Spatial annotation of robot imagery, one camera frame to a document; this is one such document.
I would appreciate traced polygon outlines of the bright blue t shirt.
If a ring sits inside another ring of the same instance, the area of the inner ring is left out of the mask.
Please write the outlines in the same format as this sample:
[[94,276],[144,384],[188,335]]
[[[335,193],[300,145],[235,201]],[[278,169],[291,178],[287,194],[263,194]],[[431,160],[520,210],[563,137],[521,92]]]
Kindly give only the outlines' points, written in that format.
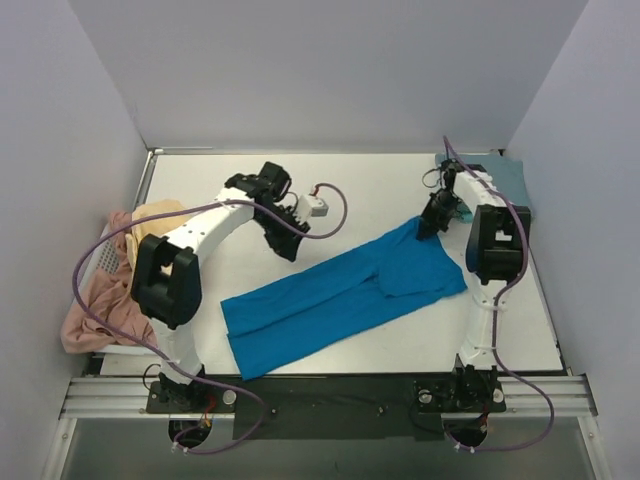
[[466,291],[438,237],[412,218],[365,244],[225,299],[230,348],[245,380]]

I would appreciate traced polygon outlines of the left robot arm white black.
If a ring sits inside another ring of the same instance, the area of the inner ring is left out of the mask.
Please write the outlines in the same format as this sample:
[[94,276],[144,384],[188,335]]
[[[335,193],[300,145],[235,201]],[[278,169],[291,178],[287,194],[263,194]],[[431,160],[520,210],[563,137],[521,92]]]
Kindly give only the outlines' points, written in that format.
[[199,213],[163,235],[148,234],[138,246],[131,296],[148,317],[157,348],[167,356],[161,363],[160,393],[184,412],[199,409],[206,388],[194,376],[203,375],[191,320],[202,302],[200,266],[230,234],[254,221],[268,246],[294,261],[308,220],[327,213],[324,201],[308,194],[292,206],[280,201],[288,193],[290,175],[267,162],[257,174],[230,177],[215,200],[222,205]]

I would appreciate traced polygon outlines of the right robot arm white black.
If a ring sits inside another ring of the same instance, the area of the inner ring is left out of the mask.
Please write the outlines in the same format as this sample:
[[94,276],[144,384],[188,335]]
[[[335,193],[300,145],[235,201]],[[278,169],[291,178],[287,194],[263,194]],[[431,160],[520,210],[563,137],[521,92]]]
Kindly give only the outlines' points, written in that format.
[[448,230],[459,205],[473,214],[465,251],[471,275],[465,336],[456,356],[446,396],[458,409],[500,399],[497,381],[497,317],[507,292],[528,266],[531,212],[515,206],[496,189],[484,167],[446,160],[437,168],[440,188],[419,217],[416,238],[426,240]]

